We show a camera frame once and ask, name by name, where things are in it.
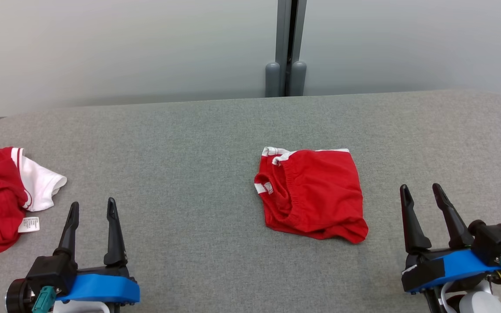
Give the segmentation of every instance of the gray table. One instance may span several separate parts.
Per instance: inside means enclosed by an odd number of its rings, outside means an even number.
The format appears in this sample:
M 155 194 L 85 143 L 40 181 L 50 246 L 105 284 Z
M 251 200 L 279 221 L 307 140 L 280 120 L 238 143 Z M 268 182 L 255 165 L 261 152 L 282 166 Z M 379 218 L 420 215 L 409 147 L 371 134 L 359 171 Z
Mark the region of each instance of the gray table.
M 124 312 L 428 312 L 403 292 L 398 189 L 409 185 L 435 247 L 446 247 L 431 192 L 465 222 L 501 222 L 501 97 L 430 91 L 79 107 L 0 120 L 0 147 L 67 176 L 41 230 L 0 254 L 0 312 L 14 278 L 56 247 L 80 202 L 76 261 L 99 266 L 106 200 L 119 206 L 142 303 Z M 370 234 L 314 240 L 264 225 L 253 186 L 264 146 L 350 149 Z M 501 299 L 501 286 L 494 288 Z

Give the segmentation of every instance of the white wall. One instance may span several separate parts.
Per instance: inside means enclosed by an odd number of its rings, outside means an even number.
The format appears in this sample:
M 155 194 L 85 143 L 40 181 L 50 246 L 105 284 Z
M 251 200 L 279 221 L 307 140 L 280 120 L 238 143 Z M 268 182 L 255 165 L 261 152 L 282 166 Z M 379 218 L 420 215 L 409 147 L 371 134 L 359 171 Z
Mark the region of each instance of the white wall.
M 501 0 L 308 0 L 305 95 L 501 93 Z
M 0 0 L 0 117 L 264 96 L 274 0 Z

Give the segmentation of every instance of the folded red shirt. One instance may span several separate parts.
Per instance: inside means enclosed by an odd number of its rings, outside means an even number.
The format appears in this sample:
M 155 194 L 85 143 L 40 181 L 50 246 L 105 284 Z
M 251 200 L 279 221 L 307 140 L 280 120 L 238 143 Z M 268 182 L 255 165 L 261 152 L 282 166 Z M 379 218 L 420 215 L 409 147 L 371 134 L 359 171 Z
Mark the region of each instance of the folded red shirt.
M 361 186 L 347 149 L 266 147 L 254 186 L 273 230 L 316 239 L 341 236 L 352 243 L 366 238 Z

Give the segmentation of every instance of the white sleeve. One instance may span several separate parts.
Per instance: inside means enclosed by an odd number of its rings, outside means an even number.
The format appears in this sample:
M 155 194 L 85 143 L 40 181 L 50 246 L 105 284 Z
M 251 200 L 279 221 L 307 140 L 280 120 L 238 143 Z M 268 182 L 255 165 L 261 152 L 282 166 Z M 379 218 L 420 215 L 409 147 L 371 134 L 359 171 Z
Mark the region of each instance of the white sleeve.
M 20 178 L 26 191 L 32 197 L 32 204 L 27 210 L 36 212 L 53 206 L 52 196 L 67 183 L 65 176 L 52 172 L 33 160 L 22 156 L 20 163 Z

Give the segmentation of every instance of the garment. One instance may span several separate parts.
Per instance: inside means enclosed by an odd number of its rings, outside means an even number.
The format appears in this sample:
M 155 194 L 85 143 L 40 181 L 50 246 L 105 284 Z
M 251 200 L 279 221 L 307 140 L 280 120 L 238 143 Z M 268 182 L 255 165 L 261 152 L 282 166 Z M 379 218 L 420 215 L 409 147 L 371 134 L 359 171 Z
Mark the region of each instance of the garment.
M 65 183 L 63 176 L 26 158 L 22 148 L 0 149 L 0 252 L 18 240 L 26 210 L 53 206 L 51 197 Z
M 362 191 L 347 149 L 288 151 L 266 147 L 254 186 L 273 230 L 352 243 L 366 238 Z

